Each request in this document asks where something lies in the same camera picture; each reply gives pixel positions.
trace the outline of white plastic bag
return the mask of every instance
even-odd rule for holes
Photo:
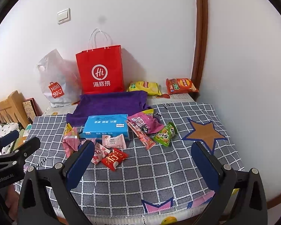
[[[73,65],[67,64],[57,49],[37,63],[39,84],[52,107],[62,107],[80,100],[81,87]]]

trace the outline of screw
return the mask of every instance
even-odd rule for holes
[[[224,169],[229,171],[229,170],[231,170],[231,166],[229,164],[225,164],[224,165]]]
[[[256,168],[252,168],[252,173],[258,174],[258,170]]]
[[[28,172],[31,172],[31,171],[33,171],[33,169],[34,169],[34,167],[33,167],[33,166],[30,166],[29,168],[27,168],[27,171],[28,171]]]
[[[61,162],[59,162],[59,163],[56,163],[54,167],[56,169],[59,169],[59,168],[62,168],[62,166],[63,166],[63,164]]]

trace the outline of green snack package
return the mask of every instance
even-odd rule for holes
[[[162,130],[160,130],[154,137],[153,140],[164,145],[169,146],[171,138],[177,134],[175,125],[171,122],[167,123]]]

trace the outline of clothing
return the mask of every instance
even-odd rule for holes
[[[110,114],[131,116],[149,109],[146,100],[145,91],[81,95],[80,103],[73,114],[67,114],[67,122],[73,127],[85,125],[88,116]]]
[[[14,130],[19,131],[19,125],[17,123],[1,124],[0,125],[0,137],[7,135]],[[11,148],[13,147],[13,143],[14,143],[14,141],[12,143],[10,143],[9,145],[7,145],[6,147],[3,147],[0,155],[9,154]]]

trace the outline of blue gripper pad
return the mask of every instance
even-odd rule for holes
[[[17,130],[14,130],[14,131],[10,132],[9,134],[1,137],[0,144],[2,147],[6,147],[11,142],[15,141],[17,138],[19,138],[19,132]]]
[[[88,167],[90,161],[94,156],[95,153],[94,143],[91,141],[89,143],[84,143],[83,147],[85,144],[87,145],[87,147],[81,152],[77,160],[73,163],[73,165],[67,172],[66,188],[69,191],[71,189],[75,189],[78,186],[81,177],[83,176],[86,168]]]
[[[191,157],[197,165],[203,179],[210,190],[218,191],[219,189],[219,174],[212,166],[209,159],[204,155],[197,144],[191,146]]]

